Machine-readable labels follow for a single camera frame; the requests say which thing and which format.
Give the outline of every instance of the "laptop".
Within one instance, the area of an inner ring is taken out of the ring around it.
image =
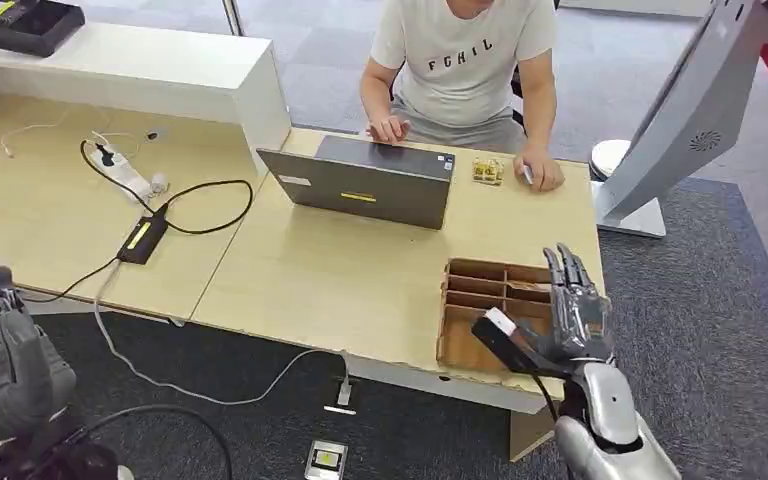
[[[315,157],[257,152],[298,205],[443,227],[454,155],[334,136]]]

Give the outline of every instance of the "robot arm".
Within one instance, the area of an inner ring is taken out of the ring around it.
[[[558,251],[561,262],[552,250],[543,251],[551,282],[549,335],[497,309],[476,322],[473,334],[512,371],[565,380],[555,438],[567,464],[583,478],[681,478],[637,413],[625,375],[613,365],[610,301],[578,256],[562,244]]]
[[[587,480],[675,480],[681,475],[634,408],[625,375],[607,363],[580,366],[564,385],[558,449]]]
[[[34,324],[0,267],[0,440],[34,434],[65,408],[75,373]]]

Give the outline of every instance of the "person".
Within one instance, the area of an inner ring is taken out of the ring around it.
[[[511,153],[518,176],[531,168],[534,190],[563,184],[548,148],[557,107],[553,1],[385,1],[360,82],[367,133],[384,143]],[[525,131],[509,106],[516,66]]]

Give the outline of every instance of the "power strip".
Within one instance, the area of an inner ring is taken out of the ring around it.
[[[128,162],[124,155],[116,151],[112,146],[104,145],[99,147],[96,145],[90,158],[95,166],[105,175],[127,186],[144,201],[147,202],[149,197],[151,197],[151,184],[131,166],[131,163]],[[124,188],[120,188],[120,190],[128,197],[128,200],[137,203],[137,199],[130,192]]]

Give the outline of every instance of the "black power adapter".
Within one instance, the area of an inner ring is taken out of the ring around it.
[[[131,230],[128,239],[119,249],[116,258],[127,263],[145,265],[148,262],[169,224],[166,222],[166,205],[150,217],[143,217]]]

